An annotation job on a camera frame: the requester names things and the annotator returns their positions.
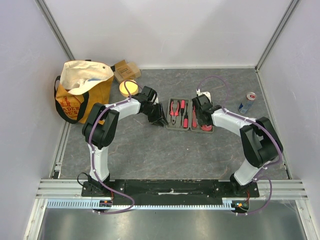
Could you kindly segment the red utility knife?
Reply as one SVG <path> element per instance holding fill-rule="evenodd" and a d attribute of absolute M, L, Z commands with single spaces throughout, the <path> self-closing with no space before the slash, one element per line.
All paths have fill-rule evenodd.
<path fill-rule="evenodd" d="M 196 129 L 198 127 L 197 117 L 196 117 L 196 108 L 194 105 L 193 105 L 193 110 L 192 110 L 192 127 L 194 129 Z"/>

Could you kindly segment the red tape measure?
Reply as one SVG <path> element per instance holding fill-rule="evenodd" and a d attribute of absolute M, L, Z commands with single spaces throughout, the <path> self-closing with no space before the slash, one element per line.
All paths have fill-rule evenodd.
<path fill-rule="evenodd" d="M 212 125 L 202 125 L 201 126 L 201 130 L 204 131 L 204 132 L 211 132 L 212 129 L 213 129 Z"/>

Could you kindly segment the red black pliers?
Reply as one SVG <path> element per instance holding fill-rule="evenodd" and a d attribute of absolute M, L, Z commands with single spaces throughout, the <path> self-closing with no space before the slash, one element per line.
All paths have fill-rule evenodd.
<path fill-rule="evenodd" d="M 181 108 L 181 104 L 179 100 L 176 102 L 176 108 L 174 108 L 174 103 L 175 103 L 174 100 L 170 101 L 169 115 L 170 115 L 170 122 L 172 125 L 176 124 L 176 120 L 177 120 L 177 117 L 179 116 L 179 111 Z"/>

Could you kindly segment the large red screwdriver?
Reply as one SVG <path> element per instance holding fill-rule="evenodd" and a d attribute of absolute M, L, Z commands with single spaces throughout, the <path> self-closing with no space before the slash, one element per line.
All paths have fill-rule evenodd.
<path fill-rule="evenodd" d="M 187 129 L 189 127 L 189 115 L 188 115 L 188 103 L 185 104 L 184 108 L 185 114 L 183 117 L 183 128 Z"/>

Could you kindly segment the grey plastic tool case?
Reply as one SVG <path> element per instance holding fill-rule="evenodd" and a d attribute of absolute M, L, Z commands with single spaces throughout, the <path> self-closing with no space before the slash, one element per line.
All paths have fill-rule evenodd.
<path fill-rule="evenodd" d="M 188 128 L 183 128 L 183 120 L 184 120 L 184 115 L 185 112 L 183 113 L 183 117 L 181 119 L 181 111 L 179 110 L 179 115 L 176 118 L 176 123 L 175 125 L 171 124 L 171 116 L 170 116 L 170 103 L 171 100 L 174 100 L 174 104 L 173 107 L 176 108 L 177 107 L 177 101 L 181 101 L 185 100 L 185 104 L 188 103 Z M 175 130 L 175 131 L 192 131 L 195 133 L 205 133 L 205 134 L 212 134 L 214 132 L 214 127 L 212 126 L 212 131 L 202 131 L 201 130 L 201 125 L 198 124 L 198 120 L 197 120 L 197 128 L 193 128 L 192 127 L 192 118 L 193 118 L 193 103 L 190 99 L 187 98 L 177 98 L 177 97 L 171 97 L 168 100 L 168 105 L 167 105 L 167 113 L 166 113 L 166 118 L 168 120 L 168 125 L 166 126 L 166 128 L 168 130 Z"/>

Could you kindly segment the small red screwdriver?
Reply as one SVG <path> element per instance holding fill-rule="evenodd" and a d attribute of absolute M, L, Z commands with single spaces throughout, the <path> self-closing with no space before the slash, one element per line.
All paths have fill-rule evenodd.
<path fill-rule="evenodd" d="M 181 119 L 183 119 L 183 115 L 184 115 L 184 112 L 185 112 L 185 106 L 186 106 L 186 101 L 183 99 L 180 102 L 180 116 L 181 116 Z"/>

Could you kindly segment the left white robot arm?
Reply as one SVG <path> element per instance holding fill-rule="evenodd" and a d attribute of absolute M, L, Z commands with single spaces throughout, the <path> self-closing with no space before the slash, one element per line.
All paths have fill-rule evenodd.
<path fill-rule="evenodd" d="M 164 127 L 169 124 L 157 92 L 148 86 L 123 101 L 93 105 L 82 128 L 82 135 L 90 150 L 91 164 L 87 181 L 83 184 L 84 190 L 92 190 L 101 197 L 110 192 L 108 150 L 114 140 L 118 121 L 140 113 L 146 115 L 149 123 L 154 126 Z"/>

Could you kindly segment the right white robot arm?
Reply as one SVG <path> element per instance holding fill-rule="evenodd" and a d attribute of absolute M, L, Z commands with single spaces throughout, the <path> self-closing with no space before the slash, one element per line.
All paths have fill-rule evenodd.
<path fill-rule="evenodd" d="M 242 196 L 247 187 L 257 180 L 258 173 L 276 164 L 276 158 L 282 161 L 283 145 L 267 117 L 241 116 L 220 105 L 213 105 L 204 94 L 193 98 L 192 103 L 200 125 L 222 128 L 241 138 L 245 159 L 230 176 L 229 191 L 233 196 Z"/>

